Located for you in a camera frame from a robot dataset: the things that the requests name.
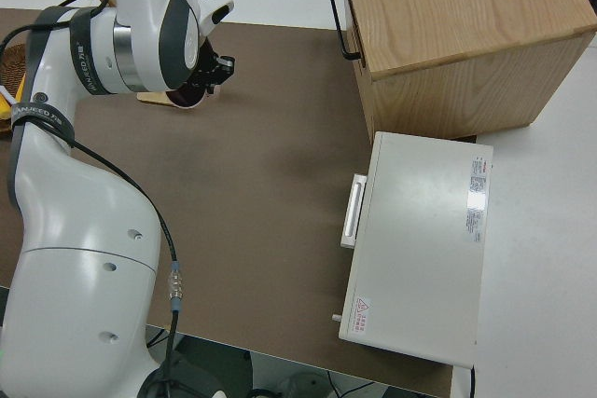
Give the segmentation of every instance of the printed label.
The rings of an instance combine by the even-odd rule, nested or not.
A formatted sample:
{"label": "printed label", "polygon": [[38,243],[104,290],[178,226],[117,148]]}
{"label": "printed label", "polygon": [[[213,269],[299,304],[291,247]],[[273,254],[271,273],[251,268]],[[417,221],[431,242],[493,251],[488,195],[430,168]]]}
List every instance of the printed label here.
{"label": "printed label", "polygon": [[351,332],[364,335],[367,331],[367,321],[369,309],[371,308],[371,300],[363,297],[356,297],[353,303],[353,324]]}
{"label": "printed label", "polygon": [[483,239],[485,207],[487,202],[488,162],[483,157],[473,160],[466,202],[466,236],[468,240],[480,242]]}

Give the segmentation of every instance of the screw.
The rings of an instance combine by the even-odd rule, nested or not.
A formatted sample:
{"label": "screw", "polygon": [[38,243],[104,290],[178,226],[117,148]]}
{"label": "screw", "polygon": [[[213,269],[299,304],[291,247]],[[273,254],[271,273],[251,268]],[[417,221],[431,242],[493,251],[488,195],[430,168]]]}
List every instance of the screw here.
{"label": "screw", "polygon": [[34,102],[45,103],[48,100],[48,95],[44,92],[38,92],[34,95]]}

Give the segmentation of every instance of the red warning triangle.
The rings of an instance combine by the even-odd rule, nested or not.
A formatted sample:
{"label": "red warning triangle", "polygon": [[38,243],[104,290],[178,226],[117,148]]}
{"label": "red warning triangle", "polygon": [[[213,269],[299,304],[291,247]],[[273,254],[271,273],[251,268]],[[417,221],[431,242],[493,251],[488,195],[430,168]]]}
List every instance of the red warning triangle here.
{"label": "red warning triangle", "polygon": [[361,298],[356,299],[356,311],[363,312],[365,309],[369,309],[369,305],[363,301]]}

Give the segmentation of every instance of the brown table mat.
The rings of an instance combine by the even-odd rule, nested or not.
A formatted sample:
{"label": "brown table mat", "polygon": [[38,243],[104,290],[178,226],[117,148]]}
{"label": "brown table mat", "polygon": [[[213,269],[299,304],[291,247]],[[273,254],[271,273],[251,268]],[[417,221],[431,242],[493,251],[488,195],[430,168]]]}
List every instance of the brown table mat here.
{"label": "brown table mat", "polygon": [[[0,10],[0,34],[31,11]],[[335,32],[221,24],[237,71],[191,111],[133,95],[82,102],[77,139],[117,163],[168,221],[185,274],[181,332],[397,387],[448,396],[451,367],[338,339],[352,251],[340,233],[370,146]],[[9,140],[0,140],[0,173]],[[0,284],[21,246],[0,194]],[[169,323],[164,250],[149,322]]]}

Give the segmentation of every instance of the black cable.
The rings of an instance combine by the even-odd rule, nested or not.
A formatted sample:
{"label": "black cable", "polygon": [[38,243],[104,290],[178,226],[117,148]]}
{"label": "black cable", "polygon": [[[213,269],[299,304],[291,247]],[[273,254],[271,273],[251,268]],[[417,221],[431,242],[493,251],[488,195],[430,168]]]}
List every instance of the black cable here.
{"label": "black cable", "polygon": [[336,389],[336,386],[334,385],[334,381],[332,381],[332,376],[329,373],[329,370],[327,370],[327,379],[329,380],[329,385],[332,386],[332,389],[334,390],[334,393],[336,393],[336,397],[337,398],[344,398],[349,393],[353,393],[354,391],[360,391],[361,389],[364,389],[365,387],[369,387],[369,386],[375,384],[374,381],[370,381],[367,384],[363,384],[362,386],[355,387],[354,389],[350,389],[349,391],[346,391],[345,393],[340,394],[338,392],[338,389]]}
{"label": "black cable", "polygon": [[361,389],[364,389],[365,387],[369,387],[369,386],[371,386],[373,384],[375,384],[375,382],[370,381],[367,384],[363,384],[362,386],[358,386],[358,387],[355,387],[354,389],[350,389],[349,391],[346,391],[345,393],[343,393],[342,395],[340,395],[340,398],[344,398],[349,393],[352,393],[354,391],[360,391]]}
{"label": "black cable", "polygon": [[336,386],[334,385],[334,382],[332,381],[332,376],[329,373],[329,370],[327,370],[327,380],[329,381],[329,385],[332,386],[334,393],[336,393],[336,398],[340,398],[340,394],[338,393],[338,389],[336,389]]}
{"label": "black cable", "polygon": [[151,338],[151,340],[149,340],[149,342],[146,343],[146,347],[151,348],[155,345],[158,345],[160,342],[163,342],[164,340],[166,340],[168,337],[163,337],[162,339],[158,340],[160,338],[161,335],[163,335],[166,332],[166,330],[164,330],[163,328],[155,335]]}
{"label": "black cable", "polygon": [[475,388],[477,387],[477,380],[475,378],[475,367],[470,370],[470,398],[475,398]]}
{"label": "black cable", "polygon": [[174,338],[176,336],[176,327],[178,326],[178,311],[172,311],[172,322],[170,324],[170,334],[166,345],[166,359],[164,361],[164,379],[170,379],[170,370],[172,369],[172,352],[174,350]]}
{"label": "black cable", "polygon": [[[66,7],[67,5],[75,2],[76,0],[65,0],[64,2],[60,3],[61,7]],[[94,18],[98,14],[100,14],[104,8],[108,5],[110,0],[101,0],[100,5],[94,8],[91,11],[91,17]],[[30,23],[29,25],[23,25],[22,27],[14,29],[12,32],[7,34],[5,38],[0,43],[0,61],[2,61],[2,56],[4,55],[4,51],[7,48],[10,41],[21,34],[22,32],[46,32],[48,30],[60,30],[62,28],[67,28],[70,25],[71,21],[62,21],[62,22],[54,22],[54,23]],[[2,86],[2,74],[0,74],[0,86]]]}
{"label": "black cable", "polygon": [[[35,117],[27,117],[27,121],[36,125],[41,130],[44,130],[44,131],[54,135],[55,137],[58,137],[59,139],[65,141],[69,146],[82,151],[83,153],[87,154],[91,158],[94,158],[98,162],[104,164],[107,168],[112,170],[114,173],[116,173],[118,176],[120,176],[123,180],[128,182],[134,188],[136,188],[141,194],[143,194],[147,198],[147,200],[149,200],[149,202],[153,206],[154,210],[156,211],[156,214],[158,215],[158,218],[159,218],[160,224],[161,224],[161,229],[164,232],[164,235],[166,236],[166,240],[168,241],[168,245],[170,247],[170,254],[171,254],[173,261],[177,260],[176,249],[174,248],[174,242],[172,240],[172,236],[170,235],[168,226],[166,225],[166,222],[162,218],[160,211],[158,210],[156,205],[153,203],[151,198],[147,195],[147,193],[143,190],[143,188],[141,188],[136,182],[134,182],[134,180],[126,172],[121,170],[118,166],[116,166],[114,163],[110,162],[106,158],[103,158],[102,156],[97,154],[95,151],[89,149],[84,144],[80,144],[75,139],[71,139],[71,138],[67,137],[66,135],[62,134],[60,131],[56,130],[54,127],[49,125],[49,123],[46,123],[45,121],[42,121],[41,119],[35,118]],[[164,373],[163,373],[163,378],[161,381],[162,386],[165,387],[166,396],[171,395],[170,372],[172,369],[172,353],[174,350],[174,337],[176,336],[177,325],[178,325],[178,311],[173,310],[172,311],[172,322],[170,325],[170,334],[168,335],[168,343],[166,345],[166,359],[164,361],[164,367],[163,367]]]}
{"label": "black cable", "polygon": [[116,166],[114,163],[110,162],[106,158],[103,158],[102,156],[97,154],[92,149],[89,149],[84,144],[80,144],[75,139],[71,139],[71,138],[63,135],[61,132],[54,129],[51,125],[49,125],[45,121],[41,121],[40,119],[34,118],[34,117],[30,117],[28,119],[28,121],[31,121],[32,123],[34,123],[38,128],[41,128],[42,130],[49,132],[50,134],[58,137],[59,139],[64,140],[69,146],[78,149],[79,151],[87,154],[89,157],[94,158],[98,162],[102,163],[107,168],[109,168],[114,173],[116,173],[118,176],[120,176],[124,181],[126,181],[127,183],[129,183],[130,185],[135,187],[143,196],[145,196],[147,198],[147,200],[149,200],[149,202],[153,206],[154,210],[156,211],[156,214],[158,215],[158,219],[160,220],[161,230],[164,233],[164,237],[166,238],[168,247],[170,249],[170,256],[172,258],[172,261],[178,260],[178,258],[176,256],[176,249],[174,247],[174,241],[172,239],[172,235],[170,234],[170,230],[168,229],[168,226],[166,225],[164,218],[161,216],[160,211],[156,207],[156,204],[153,203],[153,201],[147,195],[147,193],[143,190],[143,188],[141,188],[141,186],[138,185],[126,172],[121,170],[118,166]]}

